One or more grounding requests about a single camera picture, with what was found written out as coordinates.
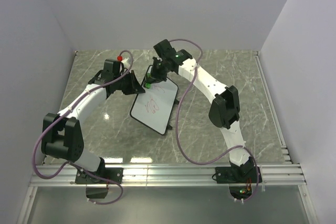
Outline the green whiteboard eraser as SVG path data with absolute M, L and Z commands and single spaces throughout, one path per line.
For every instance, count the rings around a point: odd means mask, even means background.
M 145 76 L 145 83 L 144 86 L 149 89 L 151 87 L 151 83 L 152 83 L 152 77 L 151 74 L 148 72 Z

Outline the white board black frame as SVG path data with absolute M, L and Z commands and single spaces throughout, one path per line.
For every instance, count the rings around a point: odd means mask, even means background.
M 171 130 L 170 118 L 174 105 L 178 104 L 176 97 L 178 85 L 171 79 L 151 84 L 147 89 L 142 81 L 145 93 L 137 94 L 130 110 L 130 117 L 164 135 Z

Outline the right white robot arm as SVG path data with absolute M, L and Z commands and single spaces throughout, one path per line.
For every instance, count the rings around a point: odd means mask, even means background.
M 239 125 L 239 94 L 235 86 L 227 86 L 216 80 L 198 65 L 190 53 L 182 49 L 156 49 L 151 72 L 145 76 L 146 84 L 165 81 L 169 72 L 190 82 L 188 88 L 196 87 L 211 104 L 208 117 L 220 129 L 229 154 L 232 177 L 245 181 L 256 167 L 255 159 L 246 148 Z

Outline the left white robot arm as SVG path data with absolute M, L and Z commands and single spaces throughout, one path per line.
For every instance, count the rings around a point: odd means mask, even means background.
M 98 71 L 88 82 L 86 89 L 68 107 L 57 114 L 48 113 L 44 117 L 41 152 L 64 159 L 87 171 L 87 176 L 94 183 L 104 181 L 107 172 L 104 159 L 85 149 L 81 124 L 115 91 L 121 91 L 125 95 L 145 92 L 133 70 L 127 70 L 123 74 Z

